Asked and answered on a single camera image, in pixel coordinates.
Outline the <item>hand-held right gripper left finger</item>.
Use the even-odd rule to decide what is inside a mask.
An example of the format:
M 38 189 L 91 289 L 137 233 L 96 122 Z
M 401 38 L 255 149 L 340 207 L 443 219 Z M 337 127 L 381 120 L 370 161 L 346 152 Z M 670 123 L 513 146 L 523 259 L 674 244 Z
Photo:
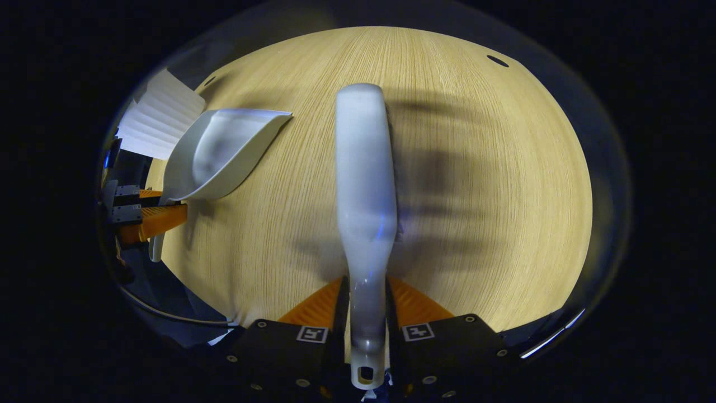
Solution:
M 246 392 L 332 392 L 343 368 L 348 278 L 315 291 L 277 321 L 255 320 L 226 359 Z

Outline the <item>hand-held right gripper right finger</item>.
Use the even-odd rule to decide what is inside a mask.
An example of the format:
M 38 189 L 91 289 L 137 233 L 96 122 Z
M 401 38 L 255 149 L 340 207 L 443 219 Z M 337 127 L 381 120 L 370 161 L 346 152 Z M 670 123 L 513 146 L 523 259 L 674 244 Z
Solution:
M 386 298 L 392 398 L 491 398 L 512 377 L 509 347 L 476 314 L 392 277 Z

